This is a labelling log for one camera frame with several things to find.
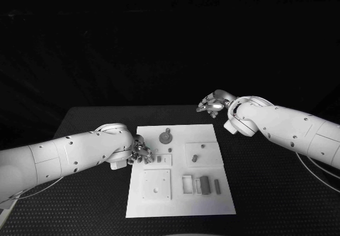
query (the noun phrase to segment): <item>black table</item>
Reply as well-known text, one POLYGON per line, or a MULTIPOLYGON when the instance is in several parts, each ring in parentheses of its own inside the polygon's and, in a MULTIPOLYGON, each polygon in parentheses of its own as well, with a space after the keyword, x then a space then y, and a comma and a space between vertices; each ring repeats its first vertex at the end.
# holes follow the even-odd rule
POLYGON ((17 201, 0 235, 340 235, 339 194, 314 178, 291 151, 259 132, 251 138, 232 135, 225 122, 226 112, 212 119, 196 112, 196 105, 75 107, 55 138, 108 123, 124 123, 131 133, 137 126, 212 123, 236 215, 125 218, 131 166, 112 171, 104 163, 17 201))

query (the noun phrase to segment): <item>table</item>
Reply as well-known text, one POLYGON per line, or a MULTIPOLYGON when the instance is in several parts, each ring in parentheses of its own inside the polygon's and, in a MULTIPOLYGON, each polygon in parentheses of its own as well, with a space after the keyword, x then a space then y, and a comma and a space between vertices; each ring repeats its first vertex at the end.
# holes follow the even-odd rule
MULTIPOLYGON (((291 151, 261 133, 251 138, 232 135, 225 122, 226 112, 212 119, 196 112, 196 105, 75 107, 55 138, 107 123, 124 123, 131 133, 137 126, 212 123, 236 215, 125 218, 131 166, 112 171, 104 163, 17 201, 0 236, 340 235, 339 194, 313 177, 291 151)), ((324 179, 321 171, 311 169, 324 179)))

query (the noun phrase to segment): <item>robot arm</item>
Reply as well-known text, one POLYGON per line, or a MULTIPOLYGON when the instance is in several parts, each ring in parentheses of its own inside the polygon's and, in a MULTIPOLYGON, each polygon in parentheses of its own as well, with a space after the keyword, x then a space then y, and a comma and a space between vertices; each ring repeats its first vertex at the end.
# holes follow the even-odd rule
POLYGON ((138 157, 151 159, 140 135, 127 126, 108 124, 95 131, 0 151, 0 203, 20 191, 68 176, 104 161, 115 170, 138 157))
POLYGON ((235 97, 216 90, 199 104, 215 118, 228 109, 226 130, 252 136, 259 130, 267 139, 291 151, 340 169, 340 125, 301 111, 274 104, 261 97, 235 97))

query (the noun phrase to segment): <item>dark background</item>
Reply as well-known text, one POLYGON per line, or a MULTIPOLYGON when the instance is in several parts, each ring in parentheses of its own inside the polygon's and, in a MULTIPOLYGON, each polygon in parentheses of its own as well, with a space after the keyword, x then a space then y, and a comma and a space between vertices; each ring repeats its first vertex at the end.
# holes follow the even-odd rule
POLYGON ((0 149, 52 139, 75 106, 216 89, 340 122, 337 1, 122 2, 1 8, 0 149))

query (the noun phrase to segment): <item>textured tabletop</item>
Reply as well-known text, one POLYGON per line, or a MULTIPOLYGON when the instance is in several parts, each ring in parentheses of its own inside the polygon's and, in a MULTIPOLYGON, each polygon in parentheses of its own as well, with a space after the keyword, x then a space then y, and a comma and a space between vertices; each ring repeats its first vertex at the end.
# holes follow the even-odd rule
POLYGON ((291 151, 259 132, 251 138, 232 135, 225 122, 226 112, 212 119, 206 112, 196 112, 194 105, 76 107, 55 138, 108 123, 124 123, 131 133, 137 126, 212 123, 236 215, 125 218, 131 166, 112 171, 104 163, 19 200, 0 235, 340 235, 339 194, 318 182, 291 151))

